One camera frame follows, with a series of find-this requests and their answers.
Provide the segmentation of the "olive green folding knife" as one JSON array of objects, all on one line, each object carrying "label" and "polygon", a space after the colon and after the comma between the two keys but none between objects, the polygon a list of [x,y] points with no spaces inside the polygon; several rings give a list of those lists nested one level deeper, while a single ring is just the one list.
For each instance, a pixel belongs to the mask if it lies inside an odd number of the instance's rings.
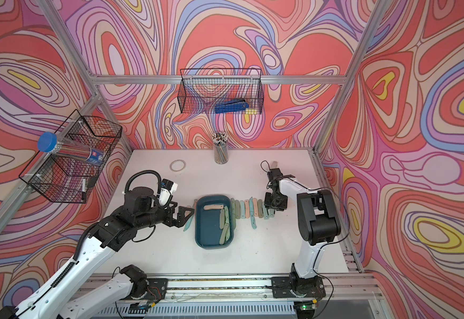
[{"label": "olive green folding knife", "polygon": [[239,200],[234,201],[234,212],[235,212],[235,219],[241,218],[241,202]]}]

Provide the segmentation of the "light blue folding knife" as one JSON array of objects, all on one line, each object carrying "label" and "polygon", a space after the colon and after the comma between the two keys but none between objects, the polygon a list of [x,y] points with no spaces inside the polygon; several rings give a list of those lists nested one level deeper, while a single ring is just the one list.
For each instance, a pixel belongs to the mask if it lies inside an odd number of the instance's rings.
[{"label": "light blue folding knife", "polygon": [[240,209],[241,209],[241,219],[246,218],[246,205],[244,201],[240,201]]}]

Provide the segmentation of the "light blue sheathed knife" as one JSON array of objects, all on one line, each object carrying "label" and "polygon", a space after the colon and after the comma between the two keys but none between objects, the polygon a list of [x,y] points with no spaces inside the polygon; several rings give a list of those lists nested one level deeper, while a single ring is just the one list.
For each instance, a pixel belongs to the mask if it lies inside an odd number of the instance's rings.
[{"label": "light blue sheathed knife", "polygon": [[264,215],[264,219],[265,220],[269,219],[269,212],[268,212],[266,207],[262,208],[262,212],[263,212],[263,215]]}]

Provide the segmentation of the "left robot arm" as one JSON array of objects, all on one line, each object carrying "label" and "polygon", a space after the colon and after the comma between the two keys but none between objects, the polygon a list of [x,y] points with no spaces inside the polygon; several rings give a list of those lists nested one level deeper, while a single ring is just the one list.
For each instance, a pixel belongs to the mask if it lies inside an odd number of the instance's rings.
[{"label": "left robot arm", "polygon": [[155,229],[159,224],[185,226],[195,211],[173,202],[176,187],[160,186],[157,191],[127,187],[123,205],[84,231],[75,254],[63,268],[19,305],[0,310],[0,318],[92,318],[120,299],[145,299],[152,287],[145,272],[134,265],[124,267],[107,283],[82,297],[75,299],[74,295],[141,229]]}]

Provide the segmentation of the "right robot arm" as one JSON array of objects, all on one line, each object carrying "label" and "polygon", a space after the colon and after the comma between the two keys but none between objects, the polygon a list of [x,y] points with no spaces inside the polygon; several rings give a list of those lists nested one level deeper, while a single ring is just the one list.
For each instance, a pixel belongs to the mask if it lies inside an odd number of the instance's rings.
[{"label": "right robot arm", "polygon": [[271,278],[269,288],[276,299],[313,298],[326,296],[323,276],[318,267],[327,246],[342,232],[334,194],[326,188],[310,189],[297,182],[293,175],[284,175],[278,168],[270,168],[265,194],[265,207],[269,213],[282,212],[288,201],[295,202],[298,231],[302,246],[298,258],[292,264],[288,276]]}]

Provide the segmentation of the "light blue ceramic fruit knife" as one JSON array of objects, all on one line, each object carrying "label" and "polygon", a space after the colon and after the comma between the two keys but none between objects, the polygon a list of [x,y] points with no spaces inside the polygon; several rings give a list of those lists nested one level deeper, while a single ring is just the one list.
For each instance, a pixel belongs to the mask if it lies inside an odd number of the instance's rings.
[{"label": "light blue ceramic fruit knife", "polygon": [[191,217],[187,220],[187,222],[186,222],[186,224],[185,224],[185,226],[184,226],[184,232],[186,232],[186,231],[190,228],[191,222],[192,222],[192,221],[193,221],[193,216],[191,216]]}]

